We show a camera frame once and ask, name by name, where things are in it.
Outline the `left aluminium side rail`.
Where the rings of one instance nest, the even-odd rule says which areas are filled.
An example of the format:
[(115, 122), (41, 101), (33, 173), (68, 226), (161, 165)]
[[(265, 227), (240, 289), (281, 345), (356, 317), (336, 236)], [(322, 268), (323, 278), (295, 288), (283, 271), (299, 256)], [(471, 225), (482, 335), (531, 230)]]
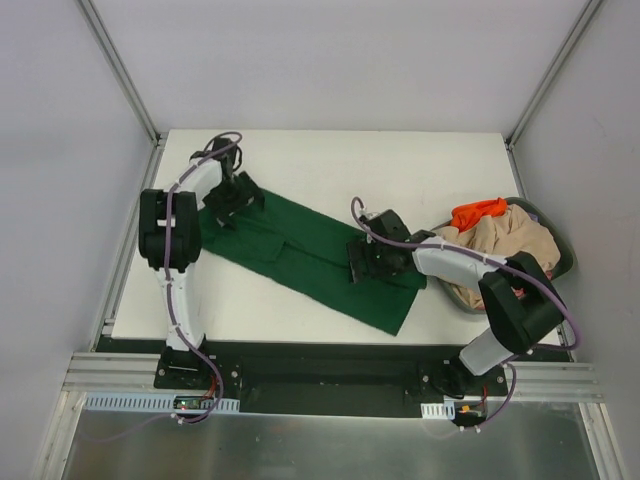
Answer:
[(162, 134), (152, 146), (141, 179), (134, 183), (133, 200), (125, 210), (124, 230), (118, 239), (116, 256), (108, 276), (106, 290), (102, 294), (101, 303), (92, 324), (91, 336), (86, 345), (88, 352), (95, 350), (102, 337), (106, 322), (114, 318), (119, 307), (131, 261), (137, 249), (137, 215), (140, 193), (145, 188), (153, 185), (161, 163), (165, 143), (166, 135)]

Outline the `front aluminium rail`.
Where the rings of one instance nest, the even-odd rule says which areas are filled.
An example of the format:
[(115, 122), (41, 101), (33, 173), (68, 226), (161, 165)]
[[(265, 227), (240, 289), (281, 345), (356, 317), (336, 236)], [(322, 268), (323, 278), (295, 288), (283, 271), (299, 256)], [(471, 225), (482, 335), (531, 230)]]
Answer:
[[(153, 392), (194, 395), (195, 388), (160, 388), (153, 385), (157, 354), (76, 353), (63, 388), (68, 391)], [(514, 362), (500, 367), (483, 384), (504, 396), (515, 381), (514, 399), (531, 402), (602, 403), (604, 394), (593, 367), (572, 362)]]

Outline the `orange t shirt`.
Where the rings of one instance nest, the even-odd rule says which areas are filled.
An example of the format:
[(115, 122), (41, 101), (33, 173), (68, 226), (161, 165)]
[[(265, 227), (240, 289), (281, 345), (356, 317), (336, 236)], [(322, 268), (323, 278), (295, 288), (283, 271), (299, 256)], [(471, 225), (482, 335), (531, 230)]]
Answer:
[(459, 205), (451, 211), (450, 226), (457, 228), (460, 232), (465, 232), (473, 228), (482, 217), (501, 216), (507, 208), (508, 204), (503, 198)]

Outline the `grey laundry basket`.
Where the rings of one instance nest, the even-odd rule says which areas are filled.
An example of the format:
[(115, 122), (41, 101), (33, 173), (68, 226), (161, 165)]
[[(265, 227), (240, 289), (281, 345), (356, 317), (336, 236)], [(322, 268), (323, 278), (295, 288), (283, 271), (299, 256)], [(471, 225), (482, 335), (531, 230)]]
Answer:
[(503, 215), (484, 216), (468, 231), (460, 233), (448, 223), (436, 231), (453, 243), (480, 252), (504, 256), (528, 252), (552, 280), (568, 273), (574, 264), (573, 251), (550, 218), (526, 199), (505, 200), (508, 208)]

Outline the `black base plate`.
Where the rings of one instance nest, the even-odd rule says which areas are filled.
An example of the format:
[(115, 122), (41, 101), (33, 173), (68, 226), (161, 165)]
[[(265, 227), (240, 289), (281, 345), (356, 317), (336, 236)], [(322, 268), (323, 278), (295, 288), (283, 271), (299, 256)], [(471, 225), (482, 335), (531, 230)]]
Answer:
[(168, 354), (160, 340), (102, 339), (97, 350), (156, 354), (155, 388), (221, 393), (243, 413), (417, 418), (446, 392), (483, 402), (508, 391), (501, 367), (480, 377), (452, 373), (456, 345), (207, 341), (209, 363)]

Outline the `left aluminium frame post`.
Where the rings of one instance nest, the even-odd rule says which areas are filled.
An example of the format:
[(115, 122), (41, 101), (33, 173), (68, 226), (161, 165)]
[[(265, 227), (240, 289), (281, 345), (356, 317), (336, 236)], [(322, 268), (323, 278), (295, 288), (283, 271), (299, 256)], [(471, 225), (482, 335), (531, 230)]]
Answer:
[(139, 125), (143, 129), (149, 142), (157, 146), (162, 140), (162, 133), (153, 121), (95, 2), (91, 0), (76, 0), (75, 5), (91, 31), (101, 54), (106, 60), (116, 83)]

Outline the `green t shirt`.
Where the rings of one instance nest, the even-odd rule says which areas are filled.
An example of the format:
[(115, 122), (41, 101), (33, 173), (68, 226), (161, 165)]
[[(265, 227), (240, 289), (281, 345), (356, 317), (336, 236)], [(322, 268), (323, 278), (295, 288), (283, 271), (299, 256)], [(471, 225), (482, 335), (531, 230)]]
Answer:
[(364, 233), (266, 190), (222, 226), (209, 207), (199, 212), (203, 249), (393, 336), (400, 331), (425, 276), (407, 272), (351, 282), (347, 243)]

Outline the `aluminium frame post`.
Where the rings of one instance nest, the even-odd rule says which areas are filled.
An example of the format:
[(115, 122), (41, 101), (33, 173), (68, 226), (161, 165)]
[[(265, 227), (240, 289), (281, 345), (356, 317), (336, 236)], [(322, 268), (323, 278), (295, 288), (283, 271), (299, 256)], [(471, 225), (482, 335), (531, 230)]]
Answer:
[(76, 0), (75, 5), (91, 31), (101, 54), (106, 60), (116, 83), (139, 125), (143, 129), (149, 142), (157, 146), (162, 140), (162, 133), (153, 121), (95, 2), (91, 0)]
[(571, 24), (568, 33), (561, 41), (560, 46), (519, 115), (514, 127), (505, 137), (505, 145), (508, 151), (512, 151), (523, 136), (534, 114), (542, 105), (543, 100), (546, 98), (554, 82), (559, 78), (571, 55), (574, 53), (574, 50), (605, 4), (606, 2), (604, 0), (588, 0), (584, 2), (577, 17)]

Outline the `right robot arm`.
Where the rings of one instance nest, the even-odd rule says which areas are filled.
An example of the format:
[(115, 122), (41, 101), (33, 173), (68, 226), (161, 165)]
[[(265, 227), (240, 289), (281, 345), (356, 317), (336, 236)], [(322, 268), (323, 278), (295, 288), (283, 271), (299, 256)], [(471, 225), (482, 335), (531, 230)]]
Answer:
[(449, 361), (447, 375), (461, 394), (473, 394), (493, 367), (532, 350), (563, 321), (568, 310), (536, 259), (480, 253), (434, 232), (410, 234), (388, 209), (369, 215), (359, 198), (351, 215), (365, 237), (348, 244), (351, 279), (386, 278), (416, 272), (463, 286), (481, 296), (487, 329)]

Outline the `right aluminium frame post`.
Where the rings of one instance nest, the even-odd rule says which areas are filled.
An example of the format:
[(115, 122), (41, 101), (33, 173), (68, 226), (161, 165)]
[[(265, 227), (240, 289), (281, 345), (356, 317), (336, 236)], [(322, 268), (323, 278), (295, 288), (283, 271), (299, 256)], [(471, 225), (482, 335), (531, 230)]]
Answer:
[(604, 0), (588, 0), (584, 2), (577, 17), (571, 24), (568, 33), (561, 41), (560, 46), (519, 115), (514, 127), (505, 137), (505, 145), (508, 151), (512, 151), (523, 136), (534, 114), (542, 105), (543, 100), (546, 98), (554, 82), (559, 78), (571, 55), (574, 53), (574, 50), (605, 4), (606, 2)]

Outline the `beige t shirt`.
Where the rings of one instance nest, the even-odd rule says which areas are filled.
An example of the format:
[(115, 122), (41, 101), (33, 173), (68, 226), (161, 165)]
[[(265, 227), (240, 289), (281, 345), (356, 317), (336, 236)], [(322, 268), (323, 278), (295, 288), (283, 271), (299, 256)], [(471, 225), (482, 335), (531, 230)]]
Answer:
[(434, 232), (456, 245), (481, 253), (512, 256), (530, 253), (549, 279), (561, 259), (551, 232), (522, 207), (503, 198), (461, 205), (452, 219)]

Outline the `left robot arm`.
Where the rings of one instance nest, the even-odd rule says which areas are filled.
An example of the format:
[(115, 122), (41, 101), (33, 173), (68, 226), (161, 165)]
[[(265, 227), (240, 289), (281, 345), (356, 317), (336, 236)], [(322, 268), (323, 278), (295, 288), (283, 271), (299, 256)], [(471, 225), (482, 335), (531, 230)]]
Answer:
[(249, 207), (263, 209), (265, 196), (240, 169), (243, 135), (226, 131), (194, 152), (168, 187), (140, 194), (138, 251), (157, 278), (167, 314), (167, 337), (157, 365), (157, 388), (217, 391), (223, 380), (206, 353), (195, 270), (203, 248), (200, 211), (233, 229), (234, 217)]

